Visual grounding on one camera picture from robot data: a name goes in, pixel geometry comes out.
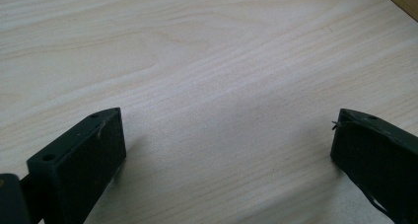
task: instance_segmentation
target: light wood grain surface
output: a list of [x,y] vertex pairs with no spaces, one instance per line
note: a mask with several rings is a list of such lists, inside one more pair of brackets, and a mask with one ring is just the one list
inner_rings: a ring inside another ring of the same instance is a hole
[[417,60],[390,0],[0,0],[0,173],[121,107],[86,223],[391,223],[331,163],[331,121],[418,134]]

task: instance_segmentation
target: table surface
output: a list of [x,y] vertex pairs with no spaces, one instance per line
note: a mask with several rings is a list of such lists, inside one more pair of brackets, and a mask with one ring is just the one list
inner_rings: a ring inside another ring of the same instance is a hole
[[391,223],[331,122],[418,134],[417,62],[389,0],[0,0],[0,173],[121,107],[127,160],[86,223]]

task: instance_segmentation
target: screw hole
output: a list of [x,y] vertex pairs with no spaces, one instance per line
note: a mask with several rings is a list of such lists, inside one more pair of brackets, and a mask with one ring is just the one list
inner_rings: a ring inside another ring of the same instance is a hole
[[48,155],[43,156],[42,160],[45,161],[45,162],[49,162],[49,161],[53,160],[54,158],[55,158],[55,155],[48,154]]

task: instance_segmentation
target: wooden table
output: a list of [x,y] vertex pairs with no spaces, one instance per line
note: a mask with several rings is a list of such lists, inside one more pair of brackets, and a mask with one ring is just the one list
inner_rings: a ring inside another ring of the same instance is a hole
[[128,157],[86,223],[391,223],[331,121],[418,134],[417,61],[389,0],[0,0],[0,173],[121,107]]

